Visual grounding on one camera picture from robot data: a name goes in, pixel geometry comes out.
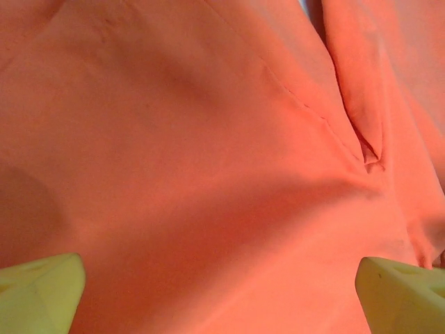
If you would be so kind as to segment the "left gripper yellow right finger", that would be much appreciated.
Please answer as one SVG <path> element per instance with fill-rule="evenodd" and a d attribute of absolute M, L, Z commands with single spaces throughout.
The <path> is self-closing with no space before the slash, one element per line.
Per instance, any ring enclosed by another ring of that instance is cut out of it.
<path fill-rule="evenodd" d="M 374 334 L 444 334 L 444 270 L 361 259 L 355 289 Z"/>

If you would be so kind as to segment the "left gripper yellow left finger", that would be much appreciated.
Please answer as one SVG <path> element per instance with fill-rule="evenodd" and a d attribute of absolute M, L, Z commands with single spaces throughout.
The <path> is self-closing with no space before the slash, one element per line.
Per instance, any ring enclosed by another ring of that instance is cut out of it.
<path fill-rule="evenodd" d="M 77 253 L 65 253 L 1 270 L 1 333 L 70 331 L 86 285 Z"/>

